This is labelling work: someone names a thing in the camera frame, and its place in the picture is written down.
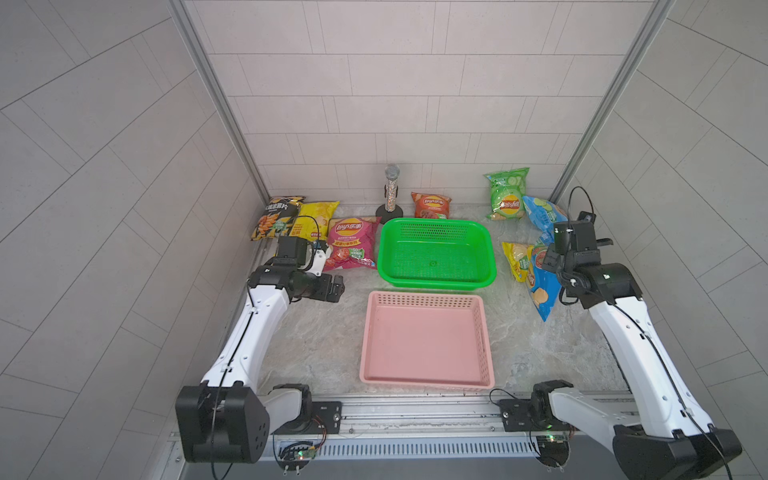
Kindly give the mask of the yellow chips bag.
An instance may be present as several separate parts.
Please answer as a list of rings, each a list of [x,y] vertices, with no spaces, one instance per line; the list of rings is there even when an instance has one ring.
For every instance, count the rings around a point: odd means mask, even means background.
[[[338,201],[302,204],[290,236],[303,238],[309,242],[326,241],[330,220],[339,205]]]
[[[502,249],[515,280],[519,283],[526,282],[532,272],[533,245],[503,242]]]

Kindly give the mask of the light blue chips bag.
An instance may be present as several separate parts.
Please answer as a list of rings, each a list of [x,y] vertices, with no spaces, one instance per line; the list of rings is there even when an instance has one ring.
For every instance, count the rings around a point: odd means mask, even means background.
[[[524,196],[523,204],[526,214],[536,228],[541,231],[540,241],[544,244],[554,242],[554,226],[566,222],[565,213],[548,200]]]

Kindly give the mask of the green cucumber chips bag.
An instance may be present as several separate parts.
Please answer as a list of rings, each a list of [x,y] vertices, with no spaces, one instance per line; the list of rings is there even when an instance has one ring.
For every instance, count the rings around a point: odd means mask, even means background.
[[[523,197],[527,192],[529,168],[499,171],[485,175],[490,184],[490,220],[520,219],[524,216]]]

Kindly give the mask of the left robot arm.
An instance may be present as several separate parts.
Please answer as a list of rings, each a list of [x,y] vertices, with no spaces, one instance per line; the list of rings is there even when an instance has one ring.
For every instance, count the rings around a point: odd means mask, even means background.
[[[275,255],[246,283],[246,300],[232,333],[199,384],[175,402],[184,458],[189,463],[235,464],[259,460],[280,428],[310,425],[312,395],[304,384],[282,384],[257,394],[273,335],[291,304],[302,299],[336,303],[342,276],[325,272],[326,242],[281,237]]]

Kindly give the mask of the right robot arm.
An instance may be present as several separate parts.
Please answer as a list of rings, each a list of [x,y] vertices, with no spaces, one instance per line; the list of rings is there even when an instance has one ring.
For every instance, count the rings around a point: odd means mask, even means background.
[[[537,384],[532,419],[568,424],[609,450],[629,479],[702,479],[727,469],[743,452],[736,434],[715,425],[695,399],[659,340],[639,284],[620,263],[604,264],[594,217],[554,226],[542,260],[561,291],[600,327],[633,396],[636,414],[600,401],[565,381]]]

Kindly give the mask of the magenta tomato chips bag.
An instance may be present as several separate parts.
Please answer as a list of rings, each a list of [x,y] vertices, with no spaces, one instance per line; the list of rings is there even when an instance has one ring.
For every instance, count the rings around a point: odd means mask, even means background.
[[[376,269],[374,243],[379,217],[331,219],[324,270],[366,267]]]

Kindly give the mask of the black chips bag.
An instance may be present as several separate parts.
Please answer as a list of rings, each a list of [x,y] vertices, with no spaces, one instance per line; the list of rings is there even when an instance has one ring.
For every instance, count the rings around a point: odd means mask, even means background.
[[[288,236],[304,200],[305,196],[272,197],[254,227],[251,240]]]

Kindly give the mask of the green plastic basket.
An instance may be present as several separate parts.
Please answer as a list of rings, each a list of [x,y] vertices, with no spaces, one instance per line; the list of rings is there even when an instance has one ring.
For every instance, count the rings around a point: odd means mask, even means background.
[[[497,268],[488,229],[474,221],[398,218],[381,230],[377,270],[398,288],[473,291]]]

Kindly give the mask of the pink plastic basket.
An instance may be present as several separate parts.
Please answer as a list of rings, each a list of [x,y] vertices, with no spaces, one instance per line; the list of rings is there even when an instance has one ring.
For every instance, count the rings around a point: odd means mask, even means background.
[[[493,388],[482,298],[371,292],[359,377],[367,384],[475,391]]]

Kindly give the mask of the small red chips bag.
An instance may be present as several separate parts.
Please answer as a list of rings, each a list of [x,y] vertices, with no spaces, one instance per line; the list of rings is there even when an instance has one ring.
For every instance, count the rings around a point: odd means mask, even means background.
[[[445,195],[411,193],[414,202],[414,217],[421,219],[448,219],[452,199]]]

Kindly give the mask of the microphone-like stand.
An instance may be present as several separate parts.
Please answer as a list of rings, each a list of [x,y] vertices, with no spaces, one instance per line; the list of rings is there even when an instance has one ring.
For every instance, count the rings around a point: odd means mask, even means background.
[[[403,210],[397,204],[397,195],[399,191],[398,179],[400,176],[400,169],[395,164],[389,164],[385,169],[386,183],[384,186],[384,203],[380,205],[376,210],[376,216],[379,218],[382,225],[388,221],[402,218]]]

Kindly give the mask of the left circuit board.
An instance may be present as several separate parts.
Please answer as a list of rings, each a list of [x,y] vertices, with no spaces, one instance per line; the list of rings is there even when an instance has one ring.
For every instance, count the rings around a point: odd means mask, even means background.
[[[291,443],[285,447],[275,448],[275,458],[284,475],[293,472],[299,475],[301,471],[314,460],[319,448],[309,441]]]

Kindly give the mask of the circuit board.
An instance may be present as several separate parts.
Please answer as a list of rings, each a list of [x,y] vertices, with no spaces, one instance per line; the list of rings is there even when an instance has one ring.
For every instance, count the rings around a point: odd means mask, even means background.
[[[299,475],[301,471],[314,460],[319,448],[309,441],[291,443],[285,447],[275,448],[275,458],[284,475],[293,472]]]
[[[534,440],[538,462],[548,469],[556,469],[561,472],[570,458],[570,443],[562,436],[545,435],[537,436]]]

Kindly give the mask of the right circuit board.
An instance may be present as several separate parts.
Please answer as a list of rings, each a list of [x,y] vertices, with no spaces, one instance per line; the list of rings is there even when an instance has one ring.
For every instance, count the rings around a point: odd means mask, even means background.
[[[570,443],[562,436],[545,435],[537,436],[534,440],[538,462],[548,469],[556,469],[561,472],[570,458]]]

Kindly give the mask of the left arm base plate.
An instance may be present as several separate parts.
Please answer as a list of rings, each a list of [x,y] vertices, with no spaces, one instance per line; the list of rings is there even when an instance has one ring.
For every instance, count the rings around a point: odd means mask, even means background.
[[[287,436],[321,435],[323,432],[338,434],[342,419],[341,401],[313,402],[310,418],[306,422],[293,420],[277,428],[275,434]]]

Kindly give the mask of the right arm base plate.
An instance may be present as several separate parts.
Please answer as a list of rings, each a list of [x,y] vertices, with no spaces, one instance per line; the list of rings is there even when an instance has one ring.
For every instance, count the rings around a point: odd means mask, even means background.
[[[495,400],[505,432],[556,432],[565,435],[577,432],[577,429],[568,423],[536,414],[531,404],[528,399]]]

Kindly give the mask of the aluminium front rail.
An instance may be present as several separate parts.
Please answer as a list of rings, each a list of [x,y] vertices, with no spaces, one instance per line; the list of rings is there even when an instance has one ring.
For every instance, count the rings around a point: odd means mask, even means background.
[[[636,414],[626,393],[587,394],[600,401],[618,402]],[[556,432],[505,432],[495,400],[513,398],[499,390],[485,395],[347,396],[338,434],[287,436],[273,434],[259,460],[274,460],[275,448],[309,441],[319,448],[313,461],[537,457],[537,436],[565,437]]]

